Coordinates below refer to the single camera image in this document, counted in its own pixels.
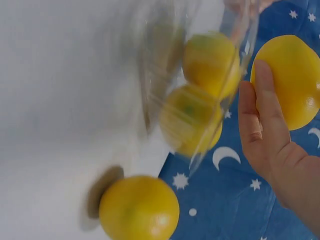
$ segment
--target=yellow lemon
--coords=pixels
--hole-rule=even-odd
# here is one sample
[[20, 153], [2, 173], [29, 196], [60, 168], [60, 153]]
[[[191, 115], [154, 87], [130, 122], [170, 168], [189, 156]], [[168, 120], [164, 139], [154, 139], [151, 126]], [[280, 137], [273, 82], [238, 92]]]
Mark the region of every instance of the yellow lemon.
[[[264, 44], [256, 59], [266, 61], [272, 69], [275, 92], [289, 130], [307, 125], [319, 110], [318, 55], [297, 36], [283, 35]], [[254, 64], [251, 82], [255, 84]]]
[[222, 33], [194, 35], [185, 45], [184, 77], [215, 98], [233, 96], [240, 81], [239, 51]]
[[192, 85], [173, 90], [159, 116], [166, 142], [178, 153], [192, 157], [214, 147], [222, 132], [222, 111], [211, 95]]
[[168, 240], [179, 220], [174, 191], [161, 179], [133, 176], [103, 194], [99, 219], [112, 240]]

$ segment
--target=finger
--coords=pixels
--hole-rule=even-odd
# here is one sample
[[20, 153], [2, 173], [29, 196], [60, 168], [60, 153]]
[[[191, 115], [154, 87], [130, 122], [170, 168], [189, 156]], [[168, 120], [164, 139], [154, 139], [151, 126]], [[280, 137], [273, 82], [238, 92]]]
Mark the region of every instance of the finger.
[[239, 85], [238, 122], [243, 153], [252, 168], [267, 180], [270, 167], [262, 157], [263, 139], [256, 108], [256, 93], [248, 81], [242, 81]]
[[266, 150], [275, 157], [290, 143], [290, 134], [275, 92], [272, 70], [262, 60], [255, 60], [255, 92], [263, 141]]

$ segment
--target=clear plastic bowl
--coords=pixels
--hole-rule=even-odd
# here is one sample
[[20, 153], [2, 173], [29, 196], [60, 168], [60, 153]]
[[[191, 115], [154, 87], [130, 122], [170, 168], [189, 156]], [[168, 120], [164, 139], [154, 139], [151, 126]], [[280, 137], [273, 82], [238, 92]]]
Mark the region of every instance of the clear plastic bowl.
[[[188, 161], [192, 175], [207, 151], [213, 147], [211, 140], [220, 134], [219, 125], [236, 94], [235, 88], [228, 95], [223, 95], [224, 89], [228, 87], [232, 67], [239, 65], [236, 85], [246, 74], [258, 31], [260, 2], [156, 0], [149, 3], [149, 6], [138, 61], [145, 125], [149, 133], [158, 124], [162, 126], [163, 141], [169, 144], [172, 152]], [[215, 90], [218, 94], [214, 96], [214, 101], [208, 100], [211, 95], [204, 88], [188, 82], [182, 69], [186, 42], [194, 35], [208, 35], [210, 32], [223, 34], [234, 46], [232, 61], [227, 63], [229, 71], [225, 73], [223, 84]], [[220, 59], [212, 59], [211, 64], [220, 62]], [[194, 90], [186, 91], [185, 87], [181, 88], [186, 84], [187, 88]], [[205, 125], [201, 117], [190, 119], [177, 104], [172, 104], [174, 101], [168, 100], [168, 96], [177, 88], [181, 88], [178, 95], [184, 98], [182, 101], [196, 102], [196, 107], [205, 111], [205, 117], [210, 119]], [[161, 119], [163, 114], [166, 123]]]

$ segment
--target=white dot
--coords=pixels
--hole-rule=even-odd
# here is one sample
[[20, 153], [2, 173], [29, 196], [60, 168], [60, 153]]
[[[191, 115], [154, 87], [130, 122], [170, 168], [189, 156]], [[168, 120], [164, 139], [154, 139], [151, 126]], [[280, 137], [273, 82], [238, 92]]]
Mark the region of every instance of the white dot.
[[197, 215], [197, 209], [191, 208], [191, 209], [189, 210], [189, 215], [190, 215], [191, 217], [194, 217], [195, 215]]

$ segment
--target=white star pattern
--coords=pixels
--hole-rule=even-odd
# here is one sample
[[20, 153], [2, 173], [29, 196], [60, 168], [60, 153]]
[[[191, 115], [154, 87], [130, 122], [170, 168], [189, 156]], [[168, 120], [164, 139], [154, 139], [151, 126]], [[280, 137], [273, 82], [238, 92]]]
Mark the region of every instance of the white star pattern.
[[296, 11], [292, 11], [292, 10], [290, 10], [289, 15], [291, 16], [292, 19], [297, 19], [298, 17], [298, 14], [296, 13]]
[[232, 113], [229, 112], [229, 109], [225, 112], [224, 114], [224, 119], [230, 119], [231, 118]]
[[178, 189], [185, 190], [185, 187], [189, 185], [188, 179], [189, 178], [184, 173], [182, 174], [177, 173], [176, 176], [173, 177], [172, 185], [175, 186], [177, 190]]
[[310, 22], [315, 22], [316, 18], [317, 17], [313, 13], [309, 13], [308, 19], [310, 20]]
[[260, 190], [260, 185], [261, 182], [258, 180], [258, 178], [256, 180], [251, 180], [252, 183], [250, 184], [250, 188], [253, 188], [253, 191], [255, 192], [257, 189]]

